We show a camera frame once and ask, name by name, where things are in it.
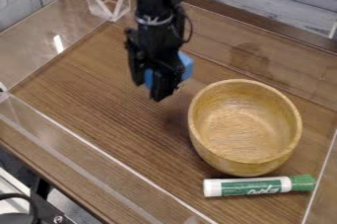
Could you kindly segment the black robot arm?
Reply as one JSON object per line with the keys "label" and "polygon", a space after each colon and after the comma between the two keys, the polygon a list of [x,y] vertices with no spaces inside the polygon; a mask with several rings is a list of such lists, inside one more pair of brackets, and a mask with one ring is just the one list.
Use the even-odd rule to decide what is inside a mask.
{"label": "black robot arm", "polygon": [[191,37],[184,37],[188,16],[183,1],[136,0],[137,27],[125,29],[132,80],[144,85],[145,72],[152,71],[151,99],[156,102],[172,95],[185,70],[179,51]]}

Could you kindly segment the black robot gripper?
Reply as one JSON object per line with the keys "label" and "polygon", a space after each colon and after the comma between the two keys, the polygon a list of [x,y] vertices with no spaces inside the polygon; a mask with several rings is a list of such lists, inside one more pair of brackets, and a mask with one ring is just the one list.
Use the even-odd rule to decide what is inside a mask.
{"label": "black robot gripper", "polygon": [[151,98],[159,103],[181,82],[184,65],[179,50],[187,43],[184,39],[185,17],[136,18],[137,27],[127,28],[125,48],[132,80],[136,86],[145,83],[145,71],[151,68],[153,84]]}

